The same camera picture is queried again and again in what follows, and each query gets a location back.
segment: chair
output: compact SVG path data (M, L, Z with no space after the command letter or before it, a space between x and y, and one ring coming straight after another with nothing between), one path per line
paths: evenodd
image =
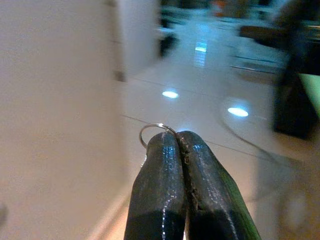
M270 48L268 52L274 52L273 59L245 57L235 54L238 59L259 61L260 63L274 63L277 67L282 67L284 59L279 59L281 54L285 57L290 52L291 39L297 30L300 22L313 18L319 9L317 0L287 0L273 16L271 21L265 21L260 25L244 25L239 29L239 37L253 39L255 43ZM257 72L268 72L257 68L242 67L232 65L231 67L251 70Z

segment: white wall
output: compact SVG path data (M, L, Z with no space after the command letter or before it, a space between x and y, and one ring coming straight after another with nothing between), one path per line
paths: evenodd
M81 240L126 185L104 0L0 1L0 240Z
M128 76L152 65L159 52L159 0L117 0L123 63Z

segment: orange object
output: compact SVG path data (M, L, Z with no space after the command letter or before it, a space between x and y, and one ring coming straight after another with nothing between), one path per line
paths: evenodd
M212 14L215 15L216 17L223 17L224 16L224 8L226 6L226 2L223 0L216 0L212 1Z

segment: tiled floor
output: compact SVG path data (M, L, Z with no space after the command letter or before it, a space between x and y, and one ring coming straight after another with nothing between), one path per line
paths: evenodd
M130 178L135 179L144 159L138 133L146 123L194 131L235 179L262 239L276 240L279 199L295 174L291 164L310 157L312 146L271 129L277 74L230 67L236 49L250 53L253 46L252 51L260 51L258 56L272 58L268 48L255 49L255 43L237 36L238 27L248 20L222 20L203 10L189 12L186 24L175 28L179 41L168 56L127 82L115 83L123 101ZM179 97L165 97L164 91ZM231 107L246 109L248 117L231 115L227 111ZM156 131L147 131L144 138L150 139ZM113 228L107 239L123 238L121 218L122 226Z

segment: metal ring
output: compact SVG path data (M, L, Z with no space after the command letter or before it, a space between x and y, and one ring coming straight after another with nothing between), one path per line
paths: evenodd
M140 143L142 144L142 146L146 149L147 148L147 144L145 143L145 141L143 140L142 138L142 133L145 129L147 128L151 128L151 127L157 127L157 128L161 128L161 129L165 129L165 131L167 133L171 133L173 136L176 136L176 131L173 130L171 127L167 126L167 125L164 125L163 123L150 123L150 124L147 124L145 125L139 132L139 140L140 140Z

